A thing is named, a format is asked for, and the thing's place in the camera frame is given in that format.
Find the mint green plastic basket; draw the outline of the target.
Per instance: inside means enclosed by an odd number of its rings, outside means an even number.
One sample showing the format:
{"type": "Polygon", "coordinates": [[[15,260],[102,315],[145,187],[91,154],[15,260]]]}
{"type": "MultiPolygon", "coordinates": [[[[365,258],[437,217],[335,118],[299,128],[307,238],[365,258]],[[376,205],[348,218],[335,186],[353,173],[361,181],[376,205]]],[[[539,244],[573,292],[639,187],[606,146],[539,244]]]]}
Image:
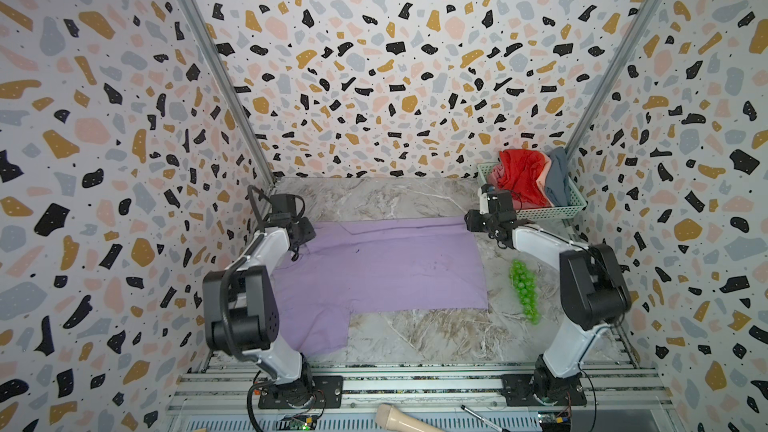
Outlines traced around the mint green plastic basket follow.
{"type": "Polygon", "coordinates": [[[516,197],[513,205],[517,216],[534,222],[541,220],[569,220],[587,207],[587,201],[577,189],[571,177],[567,178],[568,204],[563,207],[532,208],[521,203],[516,197]]]}

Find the lilac t shirt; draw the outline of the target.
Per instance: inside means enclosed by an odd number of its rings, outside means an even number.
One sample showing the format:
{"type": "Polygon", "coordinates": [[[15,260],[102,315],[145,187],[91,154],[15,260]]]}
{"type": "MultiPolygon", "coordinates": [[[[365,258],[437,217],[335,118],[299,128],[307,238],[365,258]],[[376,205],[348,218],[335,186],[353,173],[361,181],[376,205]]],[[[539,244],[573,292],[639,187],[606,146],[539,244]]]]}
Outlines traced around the lilac t shirt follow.
{"type": "Polygon", "coordinates": [[[476,239],[461,217],[314,228],[298,259],[270,273],[280,333],[306,356],[345,347],[355,314],[488,306],[476,239]]]}

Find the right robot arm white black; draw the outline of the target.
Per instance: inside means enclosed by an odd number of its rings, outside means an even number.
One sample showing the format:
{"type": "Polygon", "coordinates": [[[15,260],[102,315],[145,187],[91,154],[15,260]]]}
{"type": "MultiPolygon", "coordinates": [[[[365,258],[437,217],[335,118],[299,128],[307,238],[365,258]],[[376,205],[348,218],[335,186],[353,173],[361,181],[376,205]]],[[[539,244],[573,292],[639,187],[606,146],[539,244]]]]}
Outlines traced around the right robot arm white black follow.
{"type": "Polygon", "coordinates": [[[595,340],[619,324],[631,306],[630,293],[614,250],[560,237],[520,218],[511,192],[483,185],[479,207],[464,217],[467,230],[485,233],[501,248],[533,256],[559,273],[565,318],[547,350],[537,358],[530,380],[515,375],[504,386],[509,405],[564,406],[585,403],[583,360],[595,340]]]}

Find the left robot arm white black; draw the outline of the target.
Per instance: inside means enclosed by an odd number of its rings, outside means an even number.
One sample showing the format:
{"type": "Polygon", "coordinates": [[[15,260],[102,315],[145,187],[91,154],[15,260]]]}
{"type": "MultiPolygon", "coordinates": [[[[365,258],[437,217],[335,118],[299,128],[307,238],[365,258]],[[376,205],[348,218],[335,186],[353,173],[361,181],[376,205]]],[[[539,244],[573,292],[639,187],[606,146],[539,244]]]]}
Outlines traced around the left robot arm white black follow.
{"type": "Polygon", "coordinates": [[[280,334],[270,273],[285,257],[296,261],[316,232],[298,195],[269,196],[251,185],[248,199],[256,219],[251,242],[231,265],[203,279],[205,339],[210,350],[255,364],[257,390],[299,408],[314,399],[312,373],[280,334]]]}

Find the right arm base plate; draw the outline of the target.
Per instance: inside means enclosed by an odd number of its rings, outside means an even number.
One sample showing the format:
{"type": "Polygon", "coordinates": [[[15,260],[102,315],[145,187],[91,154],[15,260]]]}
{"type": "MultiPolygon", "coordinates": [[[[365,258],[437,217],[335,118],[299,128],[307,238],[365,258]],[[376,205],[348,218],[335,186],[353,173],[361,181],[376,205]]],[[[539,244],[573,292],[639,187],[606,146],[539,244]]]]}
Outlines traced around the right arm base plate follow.
{"type": "Polygon", "coordinates": [[[505,374],[501,376],[501,395],[510,407],[585,406],[587,398],[581,375],[568,378],[550,377],[547,372],[505,374]]]}

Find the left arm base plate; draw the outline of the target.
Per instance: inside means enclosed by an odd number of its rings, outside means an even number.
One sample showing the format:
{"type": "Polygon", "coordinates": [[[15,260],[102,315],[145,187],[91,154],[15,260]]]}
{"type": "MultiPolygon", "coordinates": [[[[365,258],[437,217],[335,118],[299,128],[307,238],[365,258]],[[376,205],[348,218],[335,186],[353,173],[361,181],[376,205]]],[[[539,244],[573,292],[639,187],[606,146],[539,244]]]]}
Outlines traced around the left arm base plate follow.
{"type": "Polygon", "coordinates": [[[320,375],[311,382],[303,379],[291,384],[266,388],[258,400],[259,410],[339,409],[344,392],[341,375],[320,375]]]}

